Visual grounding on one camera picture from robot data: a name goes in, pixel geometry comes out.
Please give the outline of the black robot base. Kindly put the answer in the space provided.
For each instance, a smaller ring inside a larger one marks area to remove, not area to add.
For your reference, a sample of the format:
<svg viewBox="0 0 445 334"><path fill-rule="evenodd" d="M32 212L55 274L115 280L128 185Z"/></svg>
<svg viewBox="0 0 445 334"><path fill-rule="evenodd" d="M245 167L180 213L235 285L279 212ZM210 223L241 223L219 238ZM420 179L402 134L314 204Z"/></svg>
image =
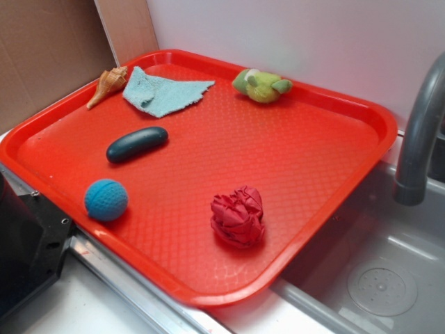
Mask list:
<svg viewBox="0 0 445 334"><path fill-rule="evenodd" d="M60 278L72 230L50 199L18 195L1 176L1 321Z"/></svg>

